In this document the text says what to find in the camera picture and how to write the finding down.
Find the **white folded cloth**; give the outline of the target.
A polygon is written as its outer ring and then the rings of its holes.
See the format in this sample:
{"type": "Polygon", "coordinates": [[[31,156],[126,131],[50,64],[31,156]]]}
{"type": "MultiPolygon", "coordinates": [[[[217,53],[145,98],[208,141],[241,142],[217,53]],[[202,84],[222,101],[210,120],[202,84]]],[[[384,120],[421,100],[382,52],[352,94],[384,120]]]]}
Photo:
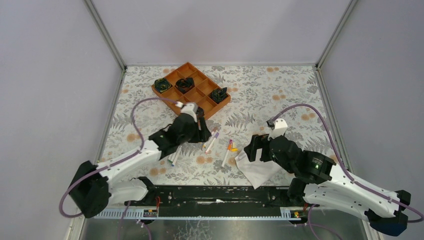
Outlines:
{"type": "Polygon", "coordinates": [[[235,157],[237,168],[243,173],[254,189],[259,188],[276,173],[283,170],[274,161],[263,162],[255,160],[250,162],[245,151],[240,152],[235,157]]]}

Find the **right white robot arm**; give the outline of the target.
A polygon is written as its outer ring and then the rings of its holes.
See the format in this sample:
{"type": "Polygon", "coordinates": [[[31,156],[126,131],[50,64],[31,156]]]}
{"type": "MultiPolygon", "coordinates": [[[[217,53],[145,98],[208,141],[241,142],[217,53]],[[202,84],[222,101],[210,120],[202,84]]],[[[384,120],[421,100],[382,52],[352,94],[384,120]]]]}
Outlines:
{"type": "Polygon", "coordinates": [[[253,135],[251,142],[236,157],[238,167],[258,173],[260,164],[294,174],[285,199],[294,206],[321,205],[353,215],[385,235],[397,237],[408,226],[403,213],[411,194],[405,190],[389,191],[361,178],[351,180],[331,158],[315,151],[302,150],[284,135],[269,138],[253,135]]]}

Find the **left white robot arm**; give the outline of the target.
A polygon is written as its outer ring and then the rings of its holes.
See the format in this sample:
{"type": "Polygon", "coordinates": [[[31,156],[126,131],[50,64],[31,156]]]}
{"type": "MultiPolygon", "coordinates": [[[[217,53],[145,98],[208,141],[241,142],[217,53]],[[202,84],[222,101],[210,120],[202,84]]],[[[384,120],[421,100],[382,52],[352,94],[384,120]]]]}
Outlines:
{"type": "Polygon", "coordinates": [[[206,120],[191,113],[181,113],[173,123],[143,139],[138,146],[107,162],[89,160],[77,169],[65,196],[70,196],[80,215],[92,218],[107,206],[140,201],[148,193],[142,180],[123,181],[135,170],[159,161],[185,143],[204,143],[211,136],[206,120]]]}

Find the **green patterned rolled tie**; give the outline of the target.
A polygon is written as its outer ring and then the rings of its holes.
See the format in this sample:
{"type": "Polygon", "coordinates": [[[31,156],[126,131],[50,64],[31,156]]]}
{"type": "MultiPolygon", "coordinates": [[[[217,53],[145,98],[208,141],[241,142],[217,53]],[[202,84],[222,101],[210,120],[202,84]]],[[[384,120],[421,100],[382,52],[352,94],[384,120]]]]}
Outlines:
{"type": "Polygon", "coordinates": [[[166,78],[159,78],[154,81],[154,89],[162,94],[172,87],[171,83],[166,78]]]}

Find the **white marker blue end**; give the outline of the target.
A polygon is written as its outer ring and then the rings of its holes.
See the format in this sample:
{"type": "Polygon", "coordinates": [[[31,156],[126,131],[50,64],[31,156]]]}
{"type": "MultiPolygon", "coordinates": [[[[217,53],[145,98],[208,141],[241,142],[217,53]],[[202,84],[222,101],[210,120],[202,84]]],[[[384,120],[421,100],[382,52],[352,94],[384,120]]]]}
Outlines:
{"type": "Polygon", "coordinates": [[[172,160],[171,160],[171,166],[172,167],[175,166],[175,164],[176,164],[176,162],[178,160],[178,157],[180,156],[181,151],[182,151],[182,146],[179,146],[178,149],[177,149],[177,151],[175,152],[175,154],[172,157],[172,160]]]}

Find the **dark blue rolled tie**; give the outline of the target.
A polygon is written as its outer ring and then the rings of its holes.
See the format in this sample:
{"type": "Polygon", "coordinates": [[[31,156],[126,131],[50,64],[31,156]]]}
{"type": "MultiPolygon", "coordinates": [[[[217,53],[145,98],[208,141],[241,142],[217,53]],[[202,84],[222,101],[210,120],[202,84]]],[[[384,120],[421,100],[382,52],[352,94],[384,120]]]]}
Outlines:
{"type": "Polygon", "coordinates": [[[200,107],[200,106],[198,106],[197,107],[197,110],[196,110],[196,116],[198,117],[198,118],[203,118],[204,117],[204,115],[205,115],[205,112],[204,112],[204,110],[200,107]]]}

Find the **orange wooden compartment tray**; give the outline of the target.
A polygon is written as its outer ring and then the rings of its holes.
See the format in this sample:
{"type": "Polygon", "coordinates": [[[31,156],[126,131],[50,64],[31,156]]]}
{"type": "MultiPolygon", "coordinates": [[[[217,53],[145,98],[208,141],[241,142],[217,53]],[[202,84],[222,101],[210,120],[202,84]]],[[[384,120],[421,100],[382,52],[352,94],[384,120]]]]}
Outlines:
{"type": "Polygon", "coordinates": [[[206,120],[210,119],[213,115],[230,103],[231,96],[229,94],[229,88],[227,88],[228,97],[219,104],[215,103],[209,97],[209,94],[213,90],[223,89],[224,87],[220,87],[190,62],[184,63],[175,70],[171,70],[164,78],[171,83],[172,87],[164,93],[159,93],[154,89],[153,83],[151,85],[152,91],[160,98],[170,99],[171,101],[182,102],[184,104],[189,102],[196,103],[204,110],[204,118],[206,120]],[[179,79],[185,78],[193,78],[195,86],[190,91],[183,94],[177,90],[175,85],[179,79]]]}

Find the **dark green rolled tie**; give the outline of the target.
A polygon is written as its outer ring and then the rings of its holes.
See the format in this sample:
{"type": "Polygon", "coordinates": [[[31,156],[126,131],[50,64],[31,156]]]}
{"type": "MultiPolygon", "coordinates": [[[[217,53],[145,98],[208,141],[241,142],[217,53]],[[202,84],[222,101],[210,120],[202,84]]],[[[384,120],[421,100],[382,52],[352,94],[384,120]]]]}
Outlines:
{"type": "Polygon", "coordinates": [[[214,89],[210,94],[209,94],[209,97],[216,103],[216,104],[219,104],[219,103],[221,103],[222,101],[224,101],[227,97],[228,97],[228,94],[227,94],[227,90],[228,90],[228,88],[227,87],[224,87],[224,88],[217,88],[217,89],[214,89]]]}

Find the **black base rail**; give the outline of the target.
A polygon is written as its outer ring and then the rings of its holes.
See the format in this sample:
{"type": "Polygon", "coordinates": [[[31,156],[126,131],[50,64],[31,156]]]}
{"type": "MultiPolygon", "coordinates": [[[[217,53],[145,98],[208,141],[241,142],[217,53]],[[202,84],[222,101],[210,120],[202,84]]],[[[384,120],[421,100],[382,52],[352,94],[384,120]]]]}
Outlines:
{"type": "Polygon", "coordinates": [[[156,185],[132,207],[152,207],[159,217],[281,218],[282,210],[305,202],[287,187],[156,185]]]}

